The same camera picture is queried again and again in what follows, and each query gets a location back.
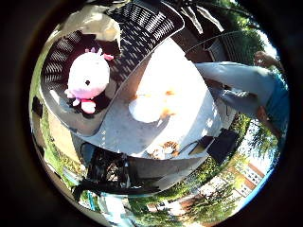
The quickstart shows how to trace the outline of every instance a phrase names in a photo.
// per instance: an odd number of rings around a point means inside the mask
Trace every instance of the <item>chair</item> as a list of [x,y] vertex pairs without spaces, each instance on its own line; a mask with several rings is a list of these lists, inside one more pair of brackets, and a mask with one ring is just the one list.
[[64,93],[73,60],[84,53],[85,48],[104,47],[105,43],[96,40],[94,34],[84,35],[77,30],[60,38],[50,47],[41,72],[41,91],[48,110],[69,130],[84,136],[98,131],[111,100],[135,67],[156,46],[184,26],[182,17],[173,8],[158,1],[134,0],[120,9],[105,13],[119,22],[122,30],[121,54],[109,61],[110,83],[105,92],[94,98],[97,103],[95,113],[86,114],[73,107],[72,100]]
[[238,133],[222,128],[218,137],[215,138],[207,149],[207,153],[218,165],[221,165],[228,155],[235,150],[238,139]]

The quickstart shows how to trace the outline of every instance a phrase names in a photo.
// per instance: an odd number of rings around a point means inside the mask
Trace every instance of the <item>stuffed toy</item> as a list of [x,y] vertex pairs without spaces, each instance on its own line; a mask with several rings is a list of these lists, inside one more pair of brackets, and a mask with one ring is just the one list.
[[101,48],[98,53],[94,47],[91,51],[85,49],[85,53],[73,61],[69,71],[65,93],[68,98],[75,98],[73,106],[81,104],[87,114],[95,112],[96,103],[92,99],[101,94],[109,83],[110,67],[107,61],[114,57],[101,53]]

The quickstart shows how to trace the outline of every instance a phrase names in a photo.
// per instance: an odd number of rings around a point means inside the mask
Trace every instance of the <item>person's leg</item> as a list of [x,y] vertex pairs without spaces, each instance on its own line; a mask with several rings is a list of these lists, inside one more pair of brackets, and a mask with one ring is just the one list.
[[209,90],[214,97],[219,97],[225,105],[230,106],[250,118],[257,118],[256,113],[260,103],[256,95],[246,92],[237,93],[218,88],[209,88]]
[[275,88],[274,76],[265,68],[229,61],[202,62],[195,65],[203,78],[255,94],[261,105],[267,103]]

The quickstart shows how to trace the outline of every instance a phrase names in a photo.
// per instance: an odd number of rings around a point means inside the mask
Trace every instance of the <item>tree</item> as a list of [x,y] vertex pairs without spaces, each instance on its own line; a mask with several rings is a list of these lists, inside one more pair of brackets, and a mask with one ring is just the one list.
[[205,33],[200,36],[200,40],[203,42],[228,35],[234,41],[234,52],[242,58],[241,63],[253,64],[254,53],[264,50],[265,46],[258,34],[259,25],[254,16],[241,5],[227,0],[207,0],[198,2],[198,5],[208,9],[224,28],[221,33],[202,18]]
[[220,222],[232,215],[238,198],[232,196],[233,185],[226,183],[209,196],[196,200],[188,209],[187,221],[211,223]]
[[168,211],[157,211],[155,213],[144,212],[134,213],[136,223],[143,226],[152,227],[178,227],[182,223],[174,216],[171,216]]
[[241,142],[244,139],[244,136],[246,135],[249,125],[250,125],[251,119],[247,117],[243,113],[237,113],[233,122],[231,123],[229,129],[231,131],[236,132],[239,135],[239,139],[237,141],[236,149],[240,146]]
[[277,140],[272,133],[262,126],[257,120],[252,122],[258,129],[254,132],[249,145],[258,151],[259,158],[269,158],[272,161],[271,167],[274,167],[280,154],[277,149]]
[[228,183],[235,185],[237,183],[237,172],[242,171],[248,166],[247,157],[238,151],[230,158],[223,171],[220,172],[220,177]]

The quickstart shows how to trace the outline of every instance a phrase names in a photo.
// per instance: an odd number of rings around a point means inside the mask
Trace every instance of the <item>green foliage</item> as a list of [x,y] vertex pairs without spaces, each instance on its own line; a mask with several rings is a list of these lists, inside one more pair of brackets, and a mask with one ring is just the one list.
[[188,192],[210,181],[221,170],[212,157],[208,157],[197,169],[195,169],[183,183],[187,185]]
[[211,223],[227,219],[237,206],[232,197],[233,186],[225,184],[209,196],[196,200],[187,212],[188,222]]
[[75,186],[75,184],[70,182],[63,174],[61,175],[61,178],[69,190],[71,190],[72,186]]
[[156,213],[147,212],[144,214],[136,214],[136,223],[143,226],[152,227],[177,227],[182,223],[174,216],[171,216],[166,210]]
[[279,155],[276,137],[261,124],[258,124],[258,130],[249,145],[258,150],[258,157],[275,160]]
[[239,177],[238,171],[246,169],[248,163],[249,161],[244,154],[235,151],[218,176],[238,188],[243,182],[243,178]]
[[236,132],[239,135],[238,146],[243,141],[244,136],[246,135],[247,130],[249,128],[250,122],[251,122],[251,119],[249,117],[247,117],[245,114],[237,113],[233,122],[231,123],[229,129],[231,131]]
[[43,116],[41,119],[41,130],[45,140],[45,159],[49,162],[55,169],[56,172],[60,175],[62,174],[62,165],[60,162],[60,155],[56,149],[56,146],[52,142],[52,137],[49,133],[49,125],[48,125],[48,112],[43,111]]
[[174,186],[170,187],[169,189],[158,193],[157,195],[155,195],[155,197],[159,201],[164,201],[164,200],[174,201],[185,196],[186,194],[188,194],[188,192],[189,192],[188,185],[186,184],[185,181],[181,181],[175,184]]
[[41,98],[40,93],[39,93],[39,87],[40,87],[40,75],[41,75],[41,70],[43,68],[44,62],[46,55],[50,49],[49,47],[45,47],[41,54],[38,57],[38,60],[36,62],[34,72],[32,75],[31,83],[30,83],[30,92],[29,92],[29,105],[31,106],[32,99],[36,96]]
[[[85,201],[87,203],[90,204],[90,200],[89,200],[89,197],[88,197],[88,194],[91,193],[92,195],[92,192],[88,191],[88,190],[84,190],[81,195],[80,195],[80,200],[81,201]],[[92,195],[92,203],[94,204],[94,207],[95,207],[95,210],[96,212],[101,212],[99,206],[98,206],[98,196],[93,196]]]
[[232,52],[234,56],[237,56],[235,59],[230,58],[229,61],[253,65],[254,53],[264,50],[265,46],[264,41],[257,33],[259,25],[254,17],[239,4],[230,1],[207,0],[201,2],[201,5],[208,9],[224,28],[224,31],[219,33],[218,30],[213,29],[213,25],[206,24],[205,20],[202,19],[205,30],[202,41],[228,34],[229,41],[226,42],[233,42],[234,50]]

